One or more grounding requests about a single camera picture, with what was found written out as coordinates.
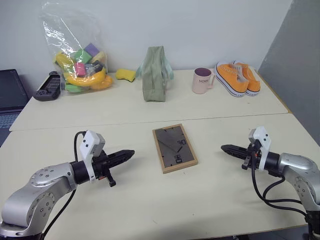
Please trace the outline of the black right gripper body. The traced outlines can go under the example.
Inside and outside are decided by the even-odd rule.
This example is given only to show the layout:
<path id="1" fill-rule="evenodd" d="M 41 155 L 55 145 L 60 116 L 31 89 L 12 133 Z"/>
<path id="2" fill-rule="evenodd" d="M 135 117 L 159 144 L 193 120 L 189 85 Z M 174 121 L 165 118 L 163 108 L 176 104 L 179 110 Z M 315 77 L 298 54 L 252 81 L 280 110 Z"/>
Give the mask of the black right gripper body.
<path id="1" fill-rule="evenodd" d="M 252 170 L 256 170 L 259 168 L 261 160 L 261 150 L 254 144 L 249 144 L 248 148 L 246 149 L 246 157 L 244 162 L 241 166 L 243 170 L 247 170 L 248 168 Z"/>

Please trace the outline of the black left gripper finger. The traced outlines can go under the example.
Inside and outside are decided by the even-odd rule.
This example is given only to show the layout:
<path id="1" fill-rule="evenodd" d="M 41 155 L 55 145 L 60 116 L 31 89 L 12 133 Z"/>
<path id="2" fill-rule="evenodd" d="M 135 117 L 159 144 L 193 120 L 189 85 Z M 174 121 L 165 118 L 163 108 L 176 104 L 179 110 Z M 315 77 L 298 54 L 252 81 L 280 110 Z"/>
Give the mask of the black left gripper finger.
<path id="1" fill-rule="evenodd" d="M 125 149 L 108 154 L 107 157 L 110 161 L 128 161 L 134 154 L 134 150 Z"/>
<path id="2" fill-rule="evenodd" d="M 126 161 L 128 161 L 134 154 L 131 153 L 121 153 L 121 154 L 110 154 L 109 155 L 109 166 L 118 166 Z"/>

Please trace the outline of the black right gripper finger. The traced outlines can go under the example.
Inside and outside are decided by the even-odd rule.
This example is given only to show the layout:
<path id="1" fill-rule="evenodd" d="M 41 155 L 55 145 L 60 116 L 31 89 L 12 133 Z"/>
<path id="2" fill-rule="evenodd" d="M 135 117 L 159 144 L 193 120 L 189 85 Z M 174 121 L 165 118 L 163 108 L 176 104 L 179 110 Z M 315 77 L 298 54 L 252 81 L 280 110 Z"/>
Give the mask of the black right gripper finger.
<path id="1" fill-rule="evenodd" d="M 242 160 L 245 160 L 248 155 L 247 149 L 245 148 L 237 148 L 237 149 L 225 148 L 223 149 L 223 151 L 232 157 L 242 159 Z"/>
<path id="2" fill-rule="evenodd" d="M 247 149 L 233 144 L 225 144 L 220 147 L 227 154 L 246 154 Z"/>

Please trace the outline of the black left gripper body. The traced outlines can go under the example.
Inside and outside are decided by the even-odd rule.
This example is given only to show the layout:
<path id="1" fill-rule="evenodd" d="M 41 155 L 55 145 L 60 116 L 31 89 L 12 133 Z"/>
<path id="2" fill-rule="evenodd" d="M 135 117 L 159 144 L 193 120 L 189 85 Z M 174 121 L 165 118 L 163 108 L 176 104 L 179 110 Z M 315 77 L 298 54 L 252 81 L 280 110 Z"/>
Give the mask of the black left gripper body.
<path id="1" fill-rule="evenodd" d="M 110 168 L 112 168 L 114 165 L 113 158 L 116 156 L 115 153 L 112 154 L 106 154 L 106 152 L 103 150 L 99 156 L 93 157 L 93 170 L 95 174 L 95 178 L 97 180 L 102 180 L 104 178 L 107 178 L 109 182 L 109 186 L 113 187 L 116 185 L 116 181 L 111 175 Z"/>

